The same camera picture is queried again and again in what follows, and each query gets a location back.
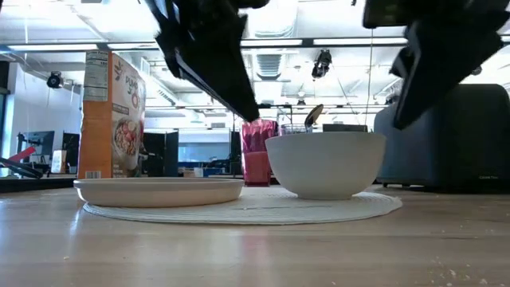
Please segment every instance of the desk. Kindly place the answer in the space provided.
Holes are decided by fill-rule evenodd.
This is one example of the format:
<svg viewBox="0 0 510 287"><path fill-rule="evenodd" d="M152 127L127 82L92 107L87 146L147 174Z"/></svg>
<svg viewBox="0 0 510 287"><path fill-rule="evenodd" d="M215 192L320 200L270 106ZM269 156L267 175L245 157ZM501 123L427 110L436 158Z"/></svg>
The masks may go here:
<svg viewBox="0 0 510 287"><path fill-rule="evenodd" d="M187 226L83 212L73 189L0 195L2 286L510 286L510 197L377 190L362 221Z"/></svg>

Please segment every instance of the nutrition label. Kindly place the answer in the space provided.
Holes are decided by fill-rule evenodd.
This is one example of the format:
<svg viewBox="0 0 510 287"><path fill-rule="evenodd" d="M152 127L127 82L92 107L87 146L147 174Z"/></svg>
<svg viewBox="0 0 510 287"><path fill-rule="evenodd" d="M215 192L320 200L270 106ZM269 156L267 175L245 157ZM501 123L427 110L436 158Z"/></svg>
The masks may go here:
<svg viewBox="0 0 510 287"><path fill-rule="evenodd" d="M83 100L108 101L108 52L87 52Z"/></svg>

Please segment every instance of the white plate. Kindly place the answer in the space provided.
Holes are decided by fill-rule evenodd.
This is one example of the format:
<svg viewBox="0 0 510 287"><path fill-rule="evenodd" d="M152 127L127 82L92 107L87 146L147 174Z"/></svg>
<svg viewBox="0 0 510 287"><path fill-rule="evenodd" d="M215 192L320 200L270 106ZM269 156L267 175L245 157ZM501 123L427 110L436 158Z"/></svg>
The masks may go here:
<svg viewBox="0 0 510 287"><path fill-rule="evenodd" d="M79 179L78 195L98 206L177 207L236 200L245 182L236 179Z"/></svg>

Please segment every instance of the cable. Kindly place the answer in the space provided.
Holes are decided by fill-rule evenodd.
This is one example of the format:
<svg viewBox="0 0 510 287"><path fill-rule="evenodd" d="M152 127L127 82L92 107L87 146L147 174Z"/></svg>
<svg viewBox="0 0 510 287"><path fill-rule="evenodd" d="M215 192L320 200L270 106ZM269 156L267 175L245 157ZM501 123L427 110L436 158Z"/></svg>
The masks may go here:
<svg viewBox="0 0 510 287"><path fill-rule="evenodd" d="M331 65L331 66L333 67L333 71L335 72L336 81L338 82L338 85L340 85L340 88L342 89L342 94L343 94L343 97L345 97L345 102L347 103L347 106L349 106L349 108L351 108L351 112L354 115L354 117L356 118L356 122L358 122L358 124L361 125L361 123L359 122L359 119L358 119L358 114L352 108L351 103L349 103L349 99L347 98L347 94L345 93L345 90L343 89L343 85L340 82L340 78L338 77L338 73L336 72L335 66L334 65Z"/></svg>
<svg viewBox="0 0 510 287"><path fill-rule="evenodd" d="M367 108L365 109L365 125L367 125L368 119L368 103L370 102L370 86L372 82L372 56L374 55L374 30L372 29L371 37L370 37L370 64L368 65L368 95L367 95Z"/></svg>

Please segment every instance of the woven placemat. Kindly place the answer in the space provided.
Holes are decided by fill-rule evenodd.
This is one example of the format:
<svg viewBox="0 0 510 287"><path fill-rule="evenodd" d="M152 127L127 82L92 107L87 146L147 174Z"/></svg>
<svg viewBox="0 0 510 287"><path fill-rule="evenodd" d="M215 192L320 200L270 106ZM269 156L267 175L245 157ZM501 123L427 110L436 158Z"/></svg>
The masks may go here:
<svg viewBox="0 0 510 287"><path fill-rule="evenodd" d="M290 225L342 222L388 214L400 199L360 192L350 200L307 200L281 187L244 188L232 202L176 208L121 208L85 204L92 214L141 222L195 224Z"/></svg>

